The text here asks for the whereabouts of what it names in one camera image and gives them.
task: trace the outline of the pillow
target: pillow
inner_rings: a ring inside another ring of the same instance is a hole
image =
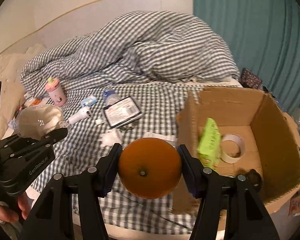
[[[28,60],[45,51],[45,47],[36,44],[25,54],[12,53],[0,55],[0,140],[8,128],[8,122],[13,119],[16,110],[25,102],[26,93],[20,83],[20,73]]]

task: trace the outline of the gray and white striped duvet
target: gray and white striped duvet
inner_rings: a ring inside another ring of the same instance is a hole
[[[34,181],[39,192],[56,172],[65,176],[95,165],[109,147],[100,147],[107,124],[95,125],[104,107],[102,92],[112,87],[121,97],[133,96],[144,116],[122,131],[123,146],[145,132],[177,135],[176,114],[187,91],[202,89],[175,82],[237,78],[239,71],[226,43],[209,26],[192,15],[172,12],[132,12],[114,19],[95,33],[74,37],[28,61],[21,74],[27,92],[44,97],[49,76],[58,77],[67,94],[62,107],[68,118],[80,109],[80,101],[93,94],[93,116],[75,124],[67,138],[54,147],[56,159]],[[144,84],[151,81],[164,81]],[[129,193],[117,177],[112,192],[100,199],[105,223],[157,234],[189,234],[195,217],[172,215],[172,196],[140,199]],[[78,198],[73,209],[79,213]]]

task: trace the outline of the gold trim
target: gold trim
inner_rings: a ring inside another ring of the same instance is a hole
[[[49,21],[48,23],[46,23],[45,25],[43,25],[43,26],[40,27],[39,29],[35,30],[34,32],[32,32],[32,33],[30,33],[30,34],[24,36],[23,38],[21,38],[21,39],[15,41],[14,43],[12,43],[10,46],[6,47],[3,51],[0,52],[0,55],[1,55],[2,53],[4,53],[7,49],[11,48],[11,47],[12,47],[13,45],[15,45],[16,43],[18,43],[19,41],[21,41],[21,40],[27,38],[28,36],[30,36],[30,35],[32,35],[32,34],[34,34],[34,33],[36,33],[36,32],[38,32],[39,30],[43,29],[43,28],[44,28],[45,26],[47,26],[48,24],[52,23],[52,22],[55,21],[55,20],[58,20],[59,18],[63,17],[64,15],[66,15],[66,14],[68,14],[68,13],[71,13],[71,12],[77,10],[77,9],[80,9],[80,8],[86,6],[86,5],[90,5],[90,4],[92,4],[92,3],[100,2],[100,1],[103,1],[103,0],[95,0],[95,1],[92,1],[92,2],[89,2],[89,3],[86,3],[86,4],[83,4],[83,5],[79,6],[79,7],[76,7],[76,8],[74,8],[74,9],[70,10],[70,11],[67,11],[67,12],[64,13],[64,14],[61,14],[60,16],[58,16],[57,18],[54,18],[53,20]]]

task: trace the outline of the plastic water bottle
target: plastic water bottle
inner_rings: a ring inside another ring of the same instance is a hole
[[[106,103],[106,106],[113,105],[120,99],[120,96],[113,89],[106,89],[103,92],[103,101]]]

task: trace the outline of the white plastic bag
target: white plastic bag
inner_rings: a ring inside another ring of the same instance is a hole
[[[122,144],[122,134],[119,129],[110,129],[107,133],[101,134],[101,147],[113,146],[115,143]]]
[[[67,127],[63,111],[54,105],[30,106],[16,118],[15,130],[20,137],[41,140],[45,134]]]

